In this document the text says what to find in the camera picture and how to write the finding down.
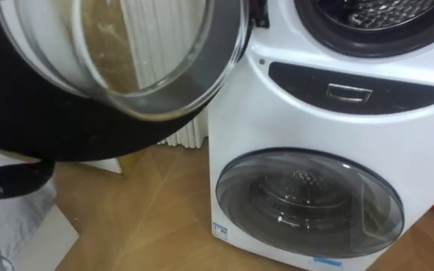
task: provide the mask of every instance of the door handle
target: door handle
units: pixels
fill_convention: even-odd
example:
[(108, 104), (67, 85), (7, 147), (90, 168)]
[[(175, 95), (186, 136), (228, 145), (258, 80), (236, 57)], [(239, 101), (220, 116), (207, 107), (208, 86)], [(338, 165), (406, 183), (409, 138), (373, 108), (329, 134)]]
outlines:
[(350, 87), (341, 84), (329, 84), (326, 96), (342, 102), (363, 103), (369, 100), (373, 90)]

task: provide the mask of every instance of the black panel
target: black panel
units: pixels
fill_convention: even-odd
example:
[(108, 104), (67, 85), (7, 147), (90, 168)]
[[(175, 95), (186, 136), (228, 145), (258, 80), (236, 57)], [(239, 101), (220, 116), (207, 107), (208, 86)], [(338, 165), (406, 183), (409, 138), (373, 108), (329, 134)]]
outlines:
[(434, 86), (330, 72), (274, 62), (269, 76), (319, 108), (349, 114), (392, 114), (434, 105)]
[(65, 93), (34, 72), (0, 26), (0, 148), (52, 160), (101, 160), (153, 145), (198, 114), (151, 123)]

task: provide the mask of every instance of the washing machine door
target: washing machine door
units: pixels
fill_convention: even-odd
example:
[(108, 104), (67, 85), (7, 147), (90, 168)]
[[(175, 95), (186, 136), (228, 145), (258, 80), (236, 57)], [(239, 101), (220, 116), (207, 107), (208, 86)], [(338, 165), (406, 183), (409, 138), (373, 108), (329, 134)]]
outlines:
[(248, 0), (0, 0), (0, 148), (80, 161), (156, 144), (217, 93), (248, 22)]
[(249, 0), (4, 0), (22, 58), (62, 90), (141, 120), (209, 101), (246, 43)]
[(379, 175), (313, 151), (246, 154), (225, 167), (215, 192), (242, 231), (311, 257), (375, 253), (397, 240), (404, 225), (399, 197)]

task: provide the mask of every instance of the black rim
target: black rim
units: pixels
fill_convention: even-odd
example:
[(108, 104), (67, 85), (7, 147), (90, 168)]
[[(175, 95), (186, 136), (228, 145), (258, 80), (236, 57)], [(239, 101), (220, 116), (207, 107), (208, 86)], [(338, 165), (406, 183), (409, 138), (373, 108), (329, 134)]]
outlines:
[[(387, 198), (396, 203), (400, 210), (399, 214), (393, 211), (394, 217), (398, 215), (397, 220), (388, 220), (388, 218), (378, 215), (379, 218), (361, 217), (363, 215), (373, 214), (377, 209), (365, 200), (363, 208), (368, 211), (364, 212), (360, 207), (356, 207), (356, 198), (354, 195), (362, 191), (370, 199), (383, 196), (373, 193), (373, 188), (367, 186), (364, 190), (357, 189), (352, 183), (358, 181), (356, 173), (351, 175), (344, 187), (344, 193), (333, 193), (329, 197), (334, 197), (338, 204), (330, 206), (329, 202), (315, 206), (292, 206), (292, 203), (282, 200), (272, 199), (272, 196), (262, 196), (262, 187), (259, 187), (261, 173), (259, 169), (252, 168), (246, 162), (258, 160), (270, 154), (286, 157), (293, 154), (310, 157), (324, 157), (328, 160), (335, 160), (339, 163), (346, 163), (348, 166), (358, 169), (360, 172), (370, 175), (373, 178), (374, 189), (378, 187), (381, 191), (386, 191)], [(222, 211), (227, 215), (237, 227), (260, 240), (263, 243), (273, 247), (281, 248), (292, 253), (304, 254), (312, 257), (332, 257), (332, 258), (349, 258), (372, 254), (391, 245), (399, 237), (404, 225), (404, 216), (402, 213), (402, 203), (394, 189), (379, 175), (349, 160), (336, 157), (331, 154), (324, 154), (316, 151), (293, 149), (293, 148), (273, 148), (261, 151), (255, 151), (245, 154), (230, 162), (222, 171), (216, 188), (216, 196)], [(380, 209), (388, 209), (387, 213), (391, 216), (391, 205), (386, 203), (380, 204)], [(279, 213), (279, 218), (272, 217), (271, 212), (274, 209)], [(374, 223), (365, 224), (361, 220), (373, 220)], [(366, 227), (368, 230), (377, 230), (380, 227), (394, 229), (393, 234), (387, 236), (387, 241), (377, 238), (374, 239), (361, 230)]]
[(310, 34), (326, 47), (348, 56), (396, 56), (434, 42), (434, 8), (400, 27), (360, 31), (337, 23), (323, 12), (316, 0), (294, 2), (299, 17)]

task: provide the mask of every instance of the open door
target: open door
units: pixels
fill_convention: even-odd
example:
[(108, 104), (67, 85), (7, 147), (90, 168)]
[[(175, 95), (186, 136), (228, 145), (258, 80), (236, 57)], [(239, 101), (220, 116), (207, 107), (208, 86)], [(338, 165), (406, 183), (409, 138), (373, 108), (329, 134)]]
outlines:
[(249, 16), (249, 0), (0, 1), (0, 148), (100, 160), (159, 142), (219, 91)]

